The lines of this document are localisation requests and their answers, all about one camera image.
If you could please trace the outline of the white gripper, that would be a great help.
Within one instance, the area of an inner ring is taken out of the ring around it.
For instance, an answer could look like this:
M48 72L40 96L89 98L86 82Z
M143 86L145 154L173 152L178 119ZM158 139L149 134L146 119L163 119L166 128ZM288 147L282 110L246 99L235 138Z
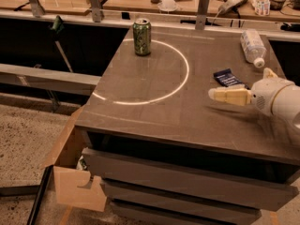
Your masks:
M208 91L208 96L218 102L237 106L250 103L261 113L271 116L276 95L284 88L294 85L294 82L277 78L277 74L269 67L263 70L263 79L255 82L251 92L245 87L218 87Z

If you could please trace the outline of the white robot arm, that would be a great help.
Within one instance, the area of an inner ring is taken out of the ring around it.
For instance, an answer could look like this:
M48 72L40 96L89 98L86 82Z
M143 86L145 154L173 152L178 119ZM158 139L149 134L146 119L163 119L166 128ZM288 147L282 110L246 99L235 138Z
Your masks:
M263 70L262 78L250 89L242 84L216 87L208 96L217 102L235 106L252 106L265 116L282 121L287 129L286 139L292 146L300 146L300 87L280 78L271 68Z

